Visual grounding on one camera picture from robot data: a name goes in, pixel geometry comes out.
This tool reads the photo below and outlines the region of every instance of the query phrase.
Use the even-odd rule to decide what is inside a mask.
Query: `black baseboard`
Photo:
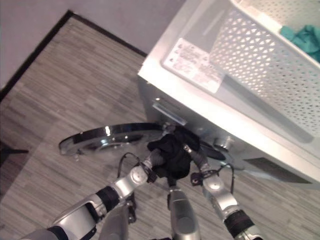
[[[66,22],[71,18],[74,17],[78,21],[86,24],[87,26],[95,29],[99,33],[113,39],[114,41],[126,46],[127,48],[133,50],[134,52],[140,54],[143,57],[146,57],[147,54],[138,48],[132,46],[131,44],[127,43],[126,41],[120,39],[119,37],[115,36],[114,34],[108,32],[107,30],[101,28],[100,26],[96,25],[95,23],[79,16],[72,11],[68,10],[62,18],[54,25],[54,27],[49,31],[49,33],[44,37],[44,39],[39,43],[39,45],[35,48],[35,50],[29,55],[29,57],[24,61],[24,63],[19,67],[19,69],[15,72],[12,78],[7,82],[5,87],[0,92],[0,102],[5,98],[5,96],[10,92],[10,90],[15,86],[17,81],[21,78],[21,76],[25,73],[25,71],[30,67],[30,65],[34,62],[37,56],[42,52],[42,50],[50,43],[50,41],[54,38],[54,36],[59,32],[60,28],[62,28]]]
[[[48,32],[44,39],[39,43],[39,45],[34,49],[34,51],[28,56],[24,63],[18,68],[15,74],[7,82],[5,87],[0,92],[0,102],[5,98],[9,91],[18,82],[25,71],[30,67],[34,60],[39,56],[42,50],[48,45],[48,43],[54,38],[54,36],[59,32],[65,23],[74,15],[74,13],[68,10],[62,18],[54,25],[54,27]]]
[[[141,51],[140,49],[127,43],[126,41],[122,40],[121,38],[117,37],[116,35],[112,34],[111,32],[103,29],[102,27],[96,25],[95,23],[89,21],[88,19],[85,19],[84,17],[77,15],[77,14],[74,14],[73,18],[75,18],[78,21],[82,22],[83,24],[89,26],[90,28],[93,28],[94,30],[98,31],[99,33],[111,38],[112,40],[122,44],[123,46],[127,47],[128,49],[131,49],[132,51],[136,52],[137,54],[139,54],[143,57],[147,56],[147,54],[144,51]]]

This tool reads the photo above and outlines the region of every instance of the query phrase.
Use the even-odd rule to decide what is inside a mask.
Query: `white sticker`
[[[225,74],[209,62],[209,53],[180,38],[166,59],[164,67],[205,88],[211,93],[219,89]]]

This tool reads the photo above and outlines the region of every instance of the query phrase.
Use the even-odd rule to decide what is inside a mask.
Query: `laundry basket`
[[[320,137],[320,64],[279,34],[320,27],[318,0],[231,1],[210,61],[313,137]]]

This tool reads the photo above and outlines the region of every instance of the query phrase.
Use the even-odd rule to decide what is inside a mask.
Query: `gray wall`
[[[148,53],[185,0],[0,0],[0,87],[68,10]]]

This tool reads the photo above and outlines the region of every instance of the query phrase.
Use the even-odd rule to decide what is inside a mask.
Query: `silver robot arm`
[[[241,209],[235,197],[225,188],[224,182],[217,174],[210,174],[214,170],[210,167],[203,152],[195,152],[188,145],[184,145],[194,163],[203,175],[202,192],[225,224],[235,240],[263,240],[263,237],[248,215]]]
[[[159,152],[157,149],[152,151],[145,161],[132,168],[127,176],[117,179],[65,210],[51,227],[36,230],[22,240],[89,240],[97,231],[96,224],[108,212],[123,203],[137,187],[155,180],[152,167],[164,163]]]

